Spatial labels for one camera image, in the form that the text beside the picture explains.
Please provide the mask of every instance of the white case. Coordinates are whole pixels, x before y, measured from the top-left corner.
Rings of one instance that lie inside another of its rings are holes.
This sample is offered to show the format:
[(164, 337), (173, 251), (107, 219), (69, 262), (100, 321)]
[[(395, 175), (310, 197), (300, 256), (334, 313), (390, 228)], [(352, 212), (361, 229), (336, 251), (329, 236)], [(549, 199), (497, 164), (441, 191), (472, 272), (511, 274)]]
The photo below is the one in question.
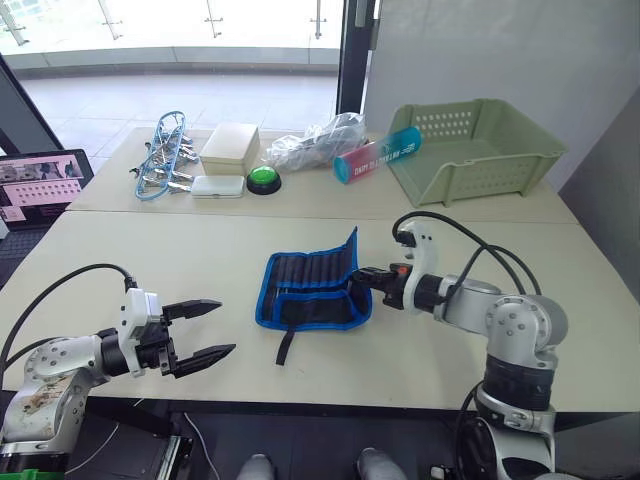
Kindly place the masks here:
[(193, 179), (194, 197), (238, 198), (242, 196), (244, 177), (241, 175), (199, 176)]
[(205, 175), (246, 175), (260, 150), (258, 126), (221, 123), (200, 151)]

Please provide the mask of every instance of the white table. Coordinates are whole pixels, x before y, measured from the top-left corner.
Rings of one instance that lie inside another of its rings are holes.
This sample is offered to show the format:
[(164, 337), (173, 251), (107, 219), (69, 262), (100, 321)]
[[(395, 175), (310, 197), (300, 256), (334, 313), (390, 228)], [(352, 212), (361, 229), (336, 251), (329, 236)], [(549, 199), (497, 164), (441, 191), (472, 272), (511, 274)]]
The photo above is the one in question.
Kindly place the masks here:
[[(352, 185), (341, 184), (332, 170), (321, 169), (283, 175), (280, 191), (268, 196), (247, 192), (240, 199), (221, 200), (167, 193), (142, 202), (133, 193), (136, 180), (129, 169), (144, 160), (144, 142), (152, 133), (152, 128), (133, 130), (69, 210), (385, 220), (395, 220), (413, 210), (402, 187), (386, 167)], [(203, 130), (187, 133), (194, 139), (197, 151), (211, 134)], [(264, 150), (282, 133), (262, 131), (260, 135)], [(183, 171), (203, 174), (200, 164), (189, 165)], [(459, 221), (578, 223), (546, 182), (539, 183), (527, 197), (507, 194), (458, 200), (449, 208), (442, 204), (427, 207)]]
[[(274, 363), (282, 332), (254, 321), (264, 268), (276, 251), (326, 249), (358, 225), (361, 266), (402, 260), (388, 220), (289, 219), (247, 216), (67, 212), (0, 291), (0, 336), (51, 282), (94, 262), (130, 270), (164, 304), (213, 298), (224, 306), (172, 327), (179, 355), (212, 344), (237, 343), (218, 365), (179, 380), (158, 371), (123, 376), (94, 394), (145, 398), (302, 402), (457, 409), (484, 370), (486, 341), (384, 307), (349, 332), (296, 335), (285, 367)], [(619, 412), (640, 408), (640, 310), (633, 297), (575, 224), (469, 222), (487, 241), (513, 250), (536, 273), (543, 292), (568, 314), (569, 335), (557, 349), (560, 365), (552, 402), (560, 411)], [(433, 225), (439, 274), (459, 272), (475, 249), (443, 224)], [(170, 258), (168, 266), (164, 259)], [(489, 256), (472, 278), (512, 292)], [(90, 272), (61, 287), (29, 318), (15, 349), (39, 338), (85, 335), (114, 326), (122, 279)], [(16, 389), (21, 368), (5, 388)]]

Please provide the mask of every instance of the white box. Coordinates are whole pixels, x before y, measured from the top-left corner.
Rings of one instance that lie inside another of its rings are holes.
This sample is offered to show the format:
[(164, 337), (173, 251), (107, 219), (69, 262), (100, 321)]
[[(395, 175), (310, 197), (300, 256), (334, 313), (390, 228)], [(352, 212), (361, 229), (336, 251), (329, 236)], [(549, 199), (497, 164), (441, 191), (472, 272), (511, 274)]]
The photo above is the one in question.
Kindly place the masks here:
[(257, 125), (221, 123), (202, 148), (200, 160), (206, 175), (246, 175), (259, 150)]

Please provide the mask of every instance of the plastic basket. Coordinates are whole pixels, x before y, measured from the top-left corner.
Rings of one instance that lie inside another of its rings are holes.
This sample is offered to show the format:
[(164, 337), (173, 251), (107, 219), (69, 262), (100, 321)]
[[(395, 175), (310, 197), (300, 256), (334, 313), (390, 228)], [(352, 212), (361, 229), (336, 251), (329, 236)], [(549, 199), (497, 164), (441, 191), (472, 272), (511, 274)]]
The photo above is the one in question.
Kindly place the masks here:
[(404, 105), (390, 132), (416, 126), (422, 147), (390, 164), (414, 206), (527, 195), (567, 147), (504, 100)]

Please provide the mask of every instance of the black pouch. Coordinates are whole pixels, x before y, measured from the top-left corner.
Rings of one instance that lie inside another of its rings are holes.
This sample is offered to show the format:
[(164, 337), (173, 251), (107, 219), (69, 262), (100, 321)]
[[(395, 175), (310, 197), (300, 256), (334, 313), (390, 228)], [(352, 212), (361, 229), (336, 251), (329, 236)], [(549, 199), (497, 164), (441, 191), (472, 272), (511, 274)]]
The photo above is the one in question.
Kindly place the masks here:
[(295, 332), (349, 330), (371, 316), (371, 290), (351, 281), (358, 269), (358, 229), (344, 245), (312, 253), (274, 253), (256, 307), (256, 322), (285, 330), (276, 363), (284, 365)]

